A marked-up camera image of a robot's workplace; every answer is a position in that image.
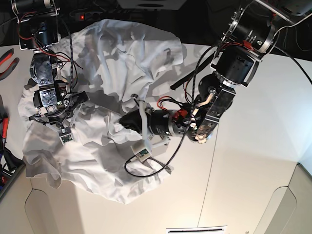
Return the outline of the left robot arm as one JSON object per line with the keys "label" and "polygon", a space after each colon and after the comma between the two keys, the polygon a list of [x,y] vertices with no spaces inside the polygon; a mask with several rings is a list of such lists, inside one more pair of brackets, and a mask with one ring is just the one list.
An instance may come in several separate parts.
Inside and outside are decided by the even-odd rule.
{"label": "left robot arm", "polygon": [[142,136],[132,147],[136,157],[145,160],[152,154],[149,136],[206,142],[232,105],[235,87],[249,85],[263,57],[276,47],[280,31],[312,15],[309,0],[280,0],[275,5],[259,0],[257,5],[263,16],[252,13],[250,3],[240,6],[221,39],[204,52],[194,71],[171,86],[175,90],[191,84],[198,94],[188,96],[177,110],[163,107],[165,101],[173,102],[171,97],[161,97],[156,110],[140,102],[138,110],[119,120],[123,127]]}

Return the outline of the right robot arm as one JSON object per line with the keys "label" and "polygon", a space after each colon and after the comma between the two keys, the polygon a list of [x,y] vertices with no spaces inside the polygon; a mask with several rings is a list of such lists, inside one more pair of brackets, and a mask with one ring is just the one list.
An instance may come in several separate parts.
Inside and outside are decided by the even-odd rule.
{"label": "right robot arm", "polygon": [[13,0],[11,6],[20,48],[33,51],[30,76],[39,87],[33,97],[36,114],[29,120],[57,132],[62,144],[73,141],[74,111],[88,96],[74,91],[77,64],[73,55],[51,50],[59,42],[59,8],[53,0]]}

